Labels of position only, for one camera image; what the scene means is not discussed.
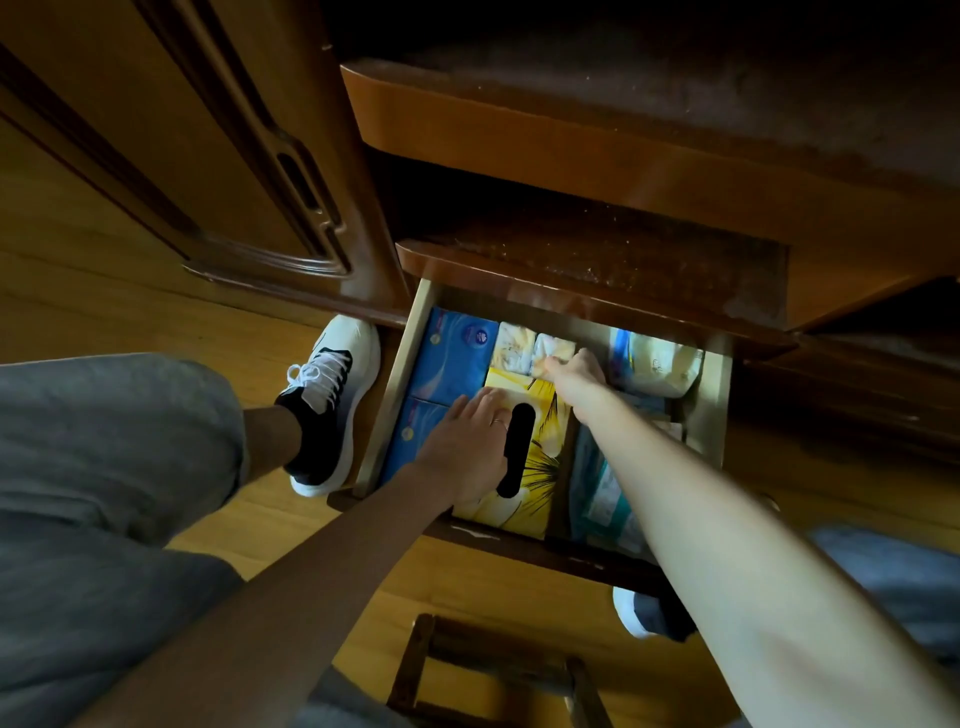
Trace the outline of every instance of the white and black sneaker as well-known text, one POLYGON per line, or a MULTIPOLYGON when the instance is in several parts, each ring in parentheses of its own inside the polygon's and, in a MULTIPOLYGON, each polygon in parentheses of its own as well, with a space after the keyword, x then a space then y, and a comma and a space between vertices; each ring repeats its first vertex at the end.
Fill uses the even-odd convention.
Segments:
POLYGON ((276 404, 300 423, 300 452, 284 468, 302 496, 340 488, 353 462, 353 413, 380 370, 376 327, 335 316, 317 339, 306 364, 287 370, 289 386, 276 404))

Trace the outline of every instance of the shoelace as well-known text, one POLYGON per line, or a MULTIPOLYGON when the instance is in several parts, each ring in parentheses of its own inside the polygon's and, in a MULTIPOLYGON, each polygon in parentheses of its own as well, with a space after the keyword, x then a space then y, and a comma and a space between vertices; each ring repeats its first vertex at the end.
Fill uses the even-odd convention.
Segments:
POLYGON ((291 387, 305 387, 307 382, 315 381, 326 395, 331 407, 337 405, 342 377, 347 369, 347 356, 337 352, 323 352, 310 357, 306 364, 291 364, 287 369, 287 381, 291 387))

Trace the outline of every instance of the gray shorts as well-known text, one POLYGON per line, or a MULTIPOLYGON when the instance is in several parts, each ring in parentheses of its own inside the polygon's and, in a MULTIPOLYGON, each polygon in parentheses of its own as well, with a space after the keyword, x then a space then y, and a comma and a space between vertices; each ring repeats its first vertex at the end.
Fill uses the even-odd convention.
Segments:
MULTIPOLYGON (((159 548, 243 484, 228 382, 158 354, 0 366, 0 725, 59 726, 243 585, 159 548)), ((408 725, 329 670, 297 725, 408 725)))

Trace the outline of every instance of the teal package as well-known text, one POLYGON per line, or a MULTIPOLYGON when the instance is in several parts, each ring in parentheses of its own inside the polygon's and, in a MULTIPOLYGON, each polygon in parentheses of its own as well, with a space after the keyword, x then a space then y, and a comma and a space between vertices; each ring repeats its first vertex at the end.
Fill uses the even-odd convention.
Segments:
POLYGON ((446 407, 460 395, 473 397, 487 378, 497 328, 487 319, 434 308, 407 396, 446 407))
POLYGON ((446 410, 447 407, 433 402, 415 400, 412 397, 404 400, 380 475, 381 484, 386 483, 400 468, 417 457, 427 435, 444 418, 446 410))

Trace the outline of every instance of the small tissue packet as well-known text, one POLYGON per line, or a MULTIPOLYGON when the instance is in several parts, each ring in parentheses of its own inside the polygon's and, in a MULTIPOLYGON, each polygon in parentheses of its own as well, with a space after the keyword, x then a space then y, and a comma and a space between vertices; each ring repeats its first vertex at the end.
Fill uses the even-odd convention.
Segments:
POLYGON ((527 327, 501 322, 493 345, 491 369, 529 376, 536 338, 537 335, 527 327))
POLYGON ((556 356, 564 364, 573 358, 577 350, 577 345, 566 339, 558 339, 548 333, 537 334, 537 341, 534 342, 534 361, 530 370, 530 375, 536 379, 549 379, 544 363, 548 356, 556 356))

